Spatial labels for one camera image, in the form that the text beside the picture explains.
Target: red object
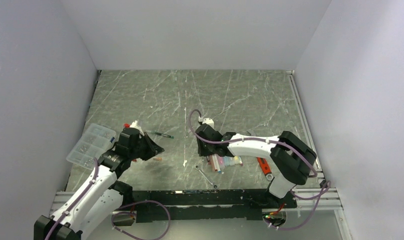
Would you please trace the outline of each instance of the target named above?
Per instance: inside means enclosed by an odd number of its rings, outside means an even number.
[[[267,163],[267,160],[265,158],[257,157],[256,159],[258,159],[259,166],[261,167],[264,175],[272,173],[271,169],[269,168],[269,165]]]

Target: marble surface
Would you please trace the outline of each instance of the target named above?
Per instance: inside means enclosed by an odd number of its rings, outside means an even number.
[[[159,155],[163,160],[139,160],[120,177],[135,190],[212,189],[194,169],[196,164],[219,189],[266,188],[269,182],[254,157],[242,157],[243,166],[227,166],[223,174],[212,172],[197,154],[196,138],[186,119],[192,109],[199,109],[204,117],[214,119],[222,134],[246,135],[252,130],[258,136],[275,136],[288,130],[306,142],[296,106],[288,77],[281,70],[104,70],[86,128],[96,123],[120,133],[124,123],[139,120],[144,130],[174,136],[151,135],[165,149]],[[196,114],[192,123],[197,123]],[[269,165],[278,174],[272,161]],[[74,165],[67,191],[76,191],[89,174]],[[305,187],[318,187],[314,179],[308,181]]]

